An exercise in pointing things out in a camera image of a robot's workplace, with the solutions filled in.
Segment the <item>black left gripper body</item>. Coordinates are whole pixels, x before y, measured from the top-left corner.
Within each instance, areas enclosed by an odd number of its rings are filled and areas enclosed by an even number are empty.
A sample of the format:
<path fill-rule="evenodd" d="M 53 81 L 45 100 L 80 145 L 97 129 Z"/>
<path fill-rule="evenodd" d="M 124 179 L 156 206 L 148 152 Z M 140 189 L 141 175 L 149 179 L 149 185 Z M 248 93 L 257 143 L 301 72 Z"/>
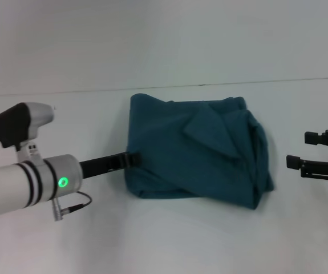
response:
<path fill-rule="evenodd" d="M 127 167 L 127 154 L 121 153 L 80 162 L 83 179 L 99 176 Z"/>

